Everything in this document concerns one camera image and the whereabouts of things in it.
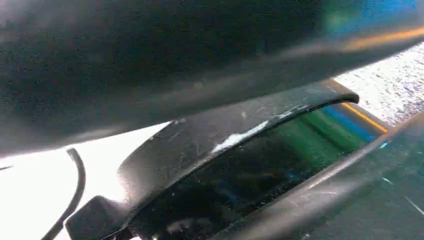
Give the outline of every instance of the wet ground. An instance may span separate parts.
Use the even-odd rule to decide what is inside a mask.
[[[424,112],[424,43],[336,80],[359,94],[361,107],[398,125]]]

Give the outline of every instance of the scratch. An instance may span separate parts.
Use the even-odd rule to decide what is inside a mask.
[[[289,110],[285,111],[284,113],[277,115],[278,119],[283,119],[291,114],[293,114],[293,110],[299,108],[299,106],[302,104],[297,104],[296,106],[290,108]]]
[[[383,143],[378,149],[384,149],[388,145],[387,142]]]
[[[184,130],[184,128],[180,129],[179,131],[177,131],[172,137],[170,137],[168,139],[168,143],[171,142],[176,136],[178,136],[182,131]]]
[[[333,93],[337,93],[337,91],[336,91],[336,90],[334,90],[331,86],[327,86],[327,88],[328,88],[330,91],[332,91]]]
[[[246,138],[248,138],[248,137],[256,134],[259,131],[261,131],[267,125],[268,125],[268,121],[264,121],[261,124],[255,126],[254,128],[250,129],[249,131],[247,131],[245,133],[234,133],[234,134],[231,134],[224,142],[222,142],[221,144],[216,145],[215,148],[212,150],[211,153],[216,153],[216,152],[219,152],[221,150],[230,148],[230,147],[232,147],[232,146],[240,143],[244,139],[246,139]]]
[[[385,177],[383,177],[383,180],[384,180],[384,181],[386,181],[386,182],[388,182],[388,183],[389,183],[389,184],[391,184],[391,185],[394,185],[392,181],[390,181],[389,179],[387,179],[387,178],[385,178]]]
[[[259,113],[261,110],[265,110],[265,109],[267,109],[267,108],[263,106],[263,107],[259,108],[256,112]]]
[[[424,216],[424,211],[417,206],[409,197],[405,196],[405,199],[421,214]]]
[[[199,142],[198,141],[194,141],[194,146],[196,147],[196,154],[199,156],[200,151],[199,151]]]

